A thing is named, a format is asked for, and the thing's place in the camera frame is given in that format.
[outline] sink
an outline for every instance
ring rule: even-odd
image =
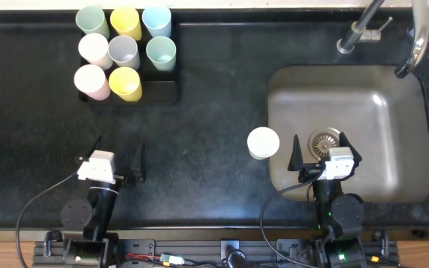
[[[269,127],[279,151],[270,158],[277,190],[298,184],[287,170],[298,134],[304,162],[317,162],[344,132],[363,161],[342,182],[367,202],[419,202],[429,195],[429,131],[422,85],[392,66],[292,66],[277,71],[268,92]],[[307,188],[284,194],[306,200]]]

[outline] cup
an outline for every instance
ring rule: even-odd
[[[109,97],[110,87],[101,67],[87,64],[80,67],[74,75],[77,89],[97,101]]]
[[[147,56],[159,71],[173,71],[176,55],[177,47],[168,37],[158,36],[147,44]]]
[[[109,56],[109,42],[99,33],[89,33],[79,42],[79,54],[89,63],[107,70],[113,60]]]
[[[139,41],[142,38],[140,16],[134,7],[119,7],[112,11],[110,24],[120,35],[126,35]]]
[[[147,7],[143,11],[142,21],[152,37],[171,36],[171,11],[166,6]]]
[[[109,25],[100,7],[88,6],[77,12],[75,23],[86,34],[97,33],[109,39]]]
[[[113,92],[125,101],[138,101],[142,97],[142,85],[139,74],[132,68],[120,67],[109,77],[109,85]]]
[[[254,159],[266,159],[279,149],[279,137],[268,127],[258,127],[247,136],[247,147]]]
[[[137,42],[130,36],[117,36],[109,43],[109,56],[120,67],[140,67]]]

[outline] sink drain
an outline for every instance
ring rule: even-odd
[[[338,130],[331,127],[314,132],[309,139],[312,155],[315,158],[324,158],[328,154],[328,149],[339,147],[339,134]]]

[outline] white wall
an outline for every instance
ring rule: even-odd
[[[113,9],[122,5],[144,8],[279,8],[366,7],[371,0],[0,0],[0,10],[77,10],[87,5]],[[382,7],[411,7],[410,0],[386,0]]]

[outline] black countertop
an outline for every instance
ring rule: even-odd
[[[254,160],[246,140],[252,129],[267,126],[271,75],[291,65],[397,65],[410,51],[404,33],[410,11],[400,10],[379,43],[359,44],[350,55],[337,53],[335,42],[359,15],[357,10],[176,12],[179,103],[90,107],[79,101],[73,84],[81,38],[74,12],[5,14],[0,17],[0,229],[13,228],[30,198],[74,173],[74,157],[99,135],[101,149],[115,152],[117,167],[130,163],[139,142],[147,144],[147,181],[121,189],[112,229],[257,226],[262,204],[275,189],[268,162]],[[380,12],[372,28],[389,15]],[[416,74],[429,117],[429,49]],[[83,197],[87,183],[73,179],[43,197],[28,209],[23,226],[61,226],[62,205]],[[429,198],[367,203],[365,211],[370,227],[429,226]],[[312,203],[284,198],[273,201],[265,217],[271,226],[317,225]]]

